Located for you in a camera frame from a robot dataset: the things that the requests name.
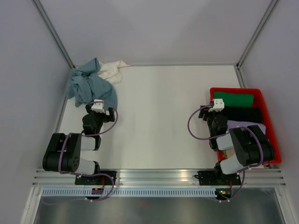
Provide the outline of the cream white t-shirt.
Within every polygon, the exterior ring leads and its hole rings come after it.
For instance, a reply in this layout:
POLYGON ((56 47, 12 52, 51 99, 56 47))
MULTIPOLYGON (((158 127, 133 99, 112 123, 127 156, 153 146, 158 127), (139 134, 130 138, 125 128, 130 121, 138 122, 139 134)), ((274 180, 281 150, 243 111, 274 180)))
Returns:
POLYGON ((121 68, 130 67, 123 60, 110 63, 100 63, 100 70, 97 72, 98 76, 111 84, 118 84, 122 80, 121 68))

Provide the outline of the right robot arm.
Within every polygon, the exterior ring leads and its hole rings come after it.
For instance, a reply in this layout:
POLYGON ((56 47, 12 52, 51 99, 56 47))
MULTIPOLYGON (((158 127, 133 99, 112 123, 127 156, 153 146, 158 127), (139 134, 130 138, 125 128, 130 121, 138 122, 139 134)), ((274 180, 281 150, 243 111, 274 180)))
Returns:
POLYGON ((225 184, 230 174, 260 166, 275 158, 259 108, 226 106, 216 111, 210 105, 202 105, 199 118, 207 122, 211 149, 220 153, 231 152, 215 166, 218 169, 213 173, 216 183, 225 184))

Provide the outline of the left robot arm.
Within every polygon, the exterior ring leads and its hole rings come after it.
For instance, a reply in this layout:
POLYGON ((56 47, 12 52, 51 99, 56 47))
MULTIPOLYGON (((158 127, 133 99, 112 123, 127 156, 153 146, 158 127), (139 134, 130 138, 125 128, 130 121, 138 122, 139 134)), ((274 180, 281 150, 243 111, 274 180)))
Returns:
POLYGON ((43 156, 42 167, 45 171, 85 176, 92 185, 101 182, 102 173, 97 161, 81 158, 82 151, 97 151, 101 144, 101 135, 105 123, 118 120, 115 107, 104 109, 104 102, 94 102, 85 106, 87 114, 82 118, 81 133, 54 133, 43 156))

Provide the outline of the blue-grey t-shirt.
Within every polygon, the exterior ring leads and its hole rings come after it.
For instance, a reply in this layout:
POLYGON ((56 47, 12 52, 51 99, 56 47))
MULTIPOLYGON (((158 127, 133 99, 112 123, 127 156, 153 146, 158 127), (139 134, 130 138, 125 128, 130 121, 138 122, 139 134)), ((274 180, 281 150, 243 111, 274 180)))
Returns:
POLYGON ((66 97, 68 99, 75 98, 76 107, 99 99, 117 108, 116 91, 110 82, 99 77, 99 70, 100 63, 97 58, 90 60, 81 67, 71 69, 66 97))

